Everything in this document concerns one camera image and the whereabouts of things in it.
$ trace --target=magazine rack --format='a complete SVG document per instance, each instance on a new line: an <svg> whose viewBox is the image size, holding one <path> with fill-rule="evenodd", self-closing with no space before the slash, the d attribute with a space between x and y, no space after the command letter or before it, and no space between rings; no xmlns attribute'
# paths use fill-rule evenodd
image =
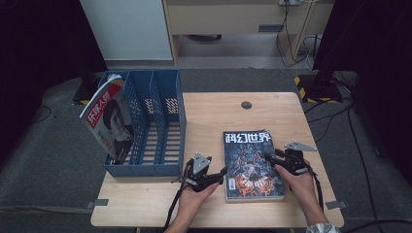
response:
<svg viewBox="0 0 412 233"><path fill-rule="evenodd" d="M104 167L113 177L175 177L183 168L186 114L178 70L108 71L125 80L134 143L123 165Z"/></svg>

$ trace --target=red and white magazine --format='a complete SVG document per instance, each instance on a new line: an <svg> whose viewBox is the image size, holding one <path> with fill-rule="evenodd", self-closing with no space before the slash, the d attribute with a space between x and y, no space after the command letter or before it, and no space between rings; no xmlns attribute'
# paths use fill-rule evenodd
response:
<svg viewBox="0 0 412 233"><path fill-rule="evenodd" d="M112 75L91 97L80 115L113 164L123 164L133 145L130 111L124 98L124 81Z"/></svg>

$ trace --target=wooden tabletop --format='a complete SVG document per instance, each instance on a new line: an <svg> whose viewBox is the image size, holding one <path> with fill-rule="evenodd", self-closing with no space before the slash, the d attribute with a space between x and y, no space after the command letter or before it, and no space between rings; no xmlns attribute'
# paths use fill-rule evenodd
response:
<svg viewBox="0 0 412 233"><path fill-rule="evenodd" d="M248 101L251 109L242 108ZM315 142L299 99L291 92L210 92L184 93L187 117L185 162L198 151L212 156L208 174L223 167L223 132L269 130L275 147L298 141L315 147ZM321 182L324 202L335 201L324 164L316 151L306 151ZM98 199L109 199L107 206L96 206L91 216L94 226L162 227L179 189L173 178L113 178L103 181ZM303 213L285 183L285 199L266 203L225 203L224 185L206 200L191 227L271 228L306 227ZM328 210L329 221L340 227L344 220L339 209Z"/></svg>

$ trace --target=magazine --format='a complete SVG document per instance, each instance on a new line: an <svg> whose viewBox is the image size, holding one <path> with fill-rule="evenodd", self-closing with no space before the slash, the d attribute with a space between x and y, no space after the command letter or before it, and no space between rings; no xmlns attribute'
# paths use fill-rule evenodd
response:
<svg viewBox="0 0 412 233"><path fill-rule="evenodd" d="M109 153L111 164L124 163L134 140L123 85L121 76L113 74L108 77L80 115L81 121Z"/></svg>
<svg viewBox="0 0 412 233"><path fill-rule="evenodd" d="M223 133L226 202L282 200L282 179L264 159L274 153L270 133L266 130Z"/></svg>

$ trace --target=book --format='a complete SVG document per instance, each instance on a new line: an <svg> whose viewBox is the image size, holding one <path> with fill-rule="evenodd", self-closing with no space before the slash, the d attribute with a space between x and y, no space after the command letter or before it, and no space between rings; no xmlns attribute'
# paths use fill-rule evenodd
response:
<svg viewBox="0 0 412 233"><path fill-rule="evenodd" d="M266 130L223 133L226 202L262 202L285 197L282 179L264 159L274 153L272 137Z"/></svg>
<svg viewBox="0 0 412 233"><path fill-rule="evenodd" d="M110 155L111 164L123 164L134 134L124 97L124 80L112 74L101 84L80 114L80 120Z"/></svg>

